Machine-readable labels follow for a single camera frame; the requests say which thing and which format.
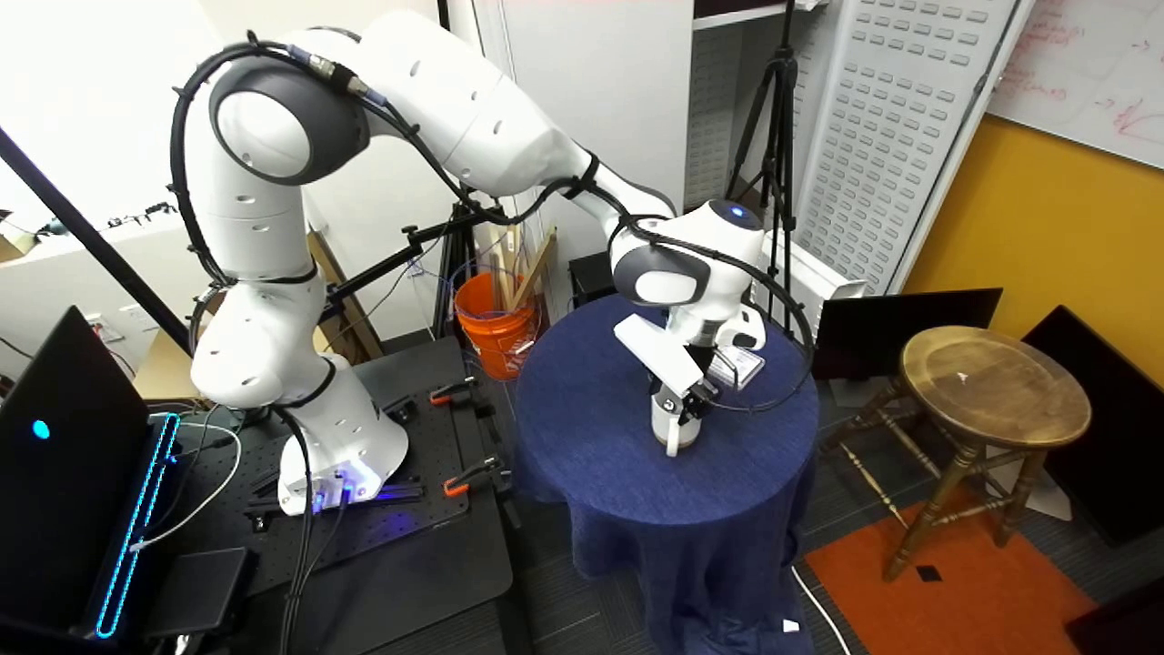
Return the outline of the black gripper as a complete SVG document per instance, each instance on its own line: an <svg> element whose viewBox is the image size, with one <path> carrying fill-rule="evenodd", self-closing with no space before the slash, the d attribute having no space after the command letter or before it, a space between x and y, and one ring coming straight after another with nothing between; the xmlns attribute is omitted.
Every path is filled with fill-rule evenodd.
<svg viewBox="0 0 1164 655"><path fill-rule="evenodd" d="M639 312L623 315L614 340L657 377L657 392L677 401L673 428L684 439L696 439L706 414L701 401L713 401L718 388L706 382L689 347Z"/></svg>

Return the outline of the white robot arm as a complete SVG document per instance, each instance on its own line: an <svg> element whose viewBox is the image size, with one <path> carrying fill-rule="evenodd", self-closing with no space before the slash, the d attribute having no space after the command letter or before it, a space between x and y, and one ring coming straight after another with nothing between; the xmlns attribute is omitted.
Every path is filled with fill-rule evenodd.
<svg viewBox="0 0 1164 655"><path fill-rule="evenodd" d="M351 244L411 239L455 209L494 223L510 198L564 198L605 230L614 289L639 312L614 340L657 377L653 428L682 452L700 407L762 372L768 329L745 301L768 230L730 209L673 209L558 127L494 62L415 12L365 33L249 36L208 56L170 113L170 190L221 289L193 347L193 386L292 418L276 506L370 503L411 439L313 331L343 298L311 256L318 223Z"/></svg>

